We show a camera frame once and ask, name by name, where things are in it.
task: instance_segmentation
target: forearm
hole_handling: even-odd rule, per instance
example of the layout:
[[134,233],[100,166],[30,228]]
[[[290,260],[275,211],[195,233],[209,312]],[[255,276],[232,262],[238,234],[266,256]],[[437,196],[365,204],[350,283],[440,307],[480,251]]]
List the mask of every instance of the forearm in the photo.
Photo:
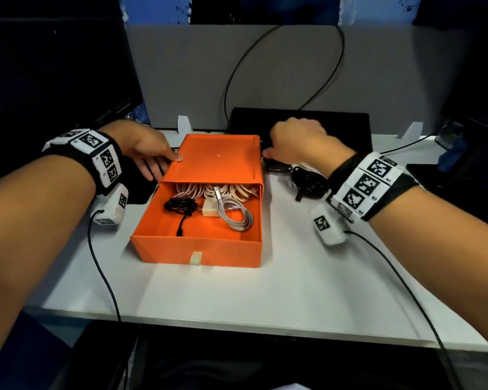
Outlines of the forearm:
[[0,180],[0,347],[94,198],[76,161],[47,156]]
[[371,219],[397,260],[488,340],[488,225],[413,188]]

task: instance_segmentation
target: human hand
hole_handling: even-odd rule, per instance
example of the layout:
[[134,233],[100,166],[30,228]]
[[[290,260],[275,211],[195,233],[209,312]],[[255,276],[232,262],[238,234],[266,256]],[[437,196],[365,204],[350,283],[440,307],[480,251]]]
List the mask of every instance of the human hand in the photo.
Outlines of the human hand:
[[149,126],[130,120],[118,120],[99,131],[111,136],[120,146],[121,152],[134,160],[148,180],[154,180],[155,177],[159,183],[168,169],[169,161],[182,161],[182,156],[170,148],[163,133]]
[[355,153],[328,136],[316,120],[292,117],[275,124],[269,134],[273,146],[264,149],[262,156],[287,164],[307,163],[326,178]]

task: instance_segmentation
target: white tabletop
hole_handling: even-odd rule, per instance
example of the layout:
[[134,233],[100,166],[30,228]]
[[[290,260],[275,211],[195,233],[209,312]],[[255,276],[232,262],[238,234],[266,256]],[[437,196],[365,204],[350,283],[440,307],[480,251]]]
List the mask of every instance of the white tabletop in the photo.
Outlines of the white tabletop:
[[[373,135],[375,150],[399,145]],[[444,150],[425,140],[391,154],[400,164],[436,163]],[[316,201],[294,201],[285,176],[267,175],[260,268],[148,264],[129,242],[146,205],[128,205],[117,228],[95,227],[92,243],[124,320],[437,347],[414,302],[391,269],[356,236],[325,248],[307,212]],[[86,239],[88,216],[75,230],[32,294],[35,312],[115,320],[110,295]],[[353,230],[375,243],[396,265],[428,312],[447,348],[488,351],[468,323],[414,280],[367,223]]]

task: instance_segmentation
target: gray partition panel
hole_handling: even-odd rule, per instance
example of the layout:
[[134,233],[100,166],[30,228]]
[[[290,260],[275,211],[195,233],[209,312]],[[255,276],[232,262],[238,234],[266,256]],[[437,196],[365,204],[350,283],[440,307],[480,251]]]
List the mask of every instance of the gray partition panel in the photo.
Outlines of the gray partition panel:
[[[129,26],[130,48],[152,125],[224,129],[222,98],[238,62],[269,26]],[[366,112],[371,130],[399,134],[413,121],[425,132],[463,60],[470,35],[424,27],[346,26],[337,76],[306,109]],[[285,26],[241,64],[228,94],[234,106],[296,109],[325,82],[340,54],[332,26]]]

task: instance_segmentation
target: person's left arm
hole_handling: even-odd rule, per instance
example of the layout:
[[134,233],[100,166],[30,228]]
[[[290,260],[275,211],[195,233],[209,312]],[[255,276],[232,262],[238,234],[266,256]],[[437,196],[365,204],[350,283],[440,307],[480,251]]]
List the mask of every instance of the person's left arm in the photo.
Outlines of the person's left arm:
[[[130,121],[101,129],[147,179],[162,178],[163,157],[180,160],[162,133]],[[41,157],[0,179],[0,348],[23,304],[65,246],[94,198],[92,176],[78,162]]]

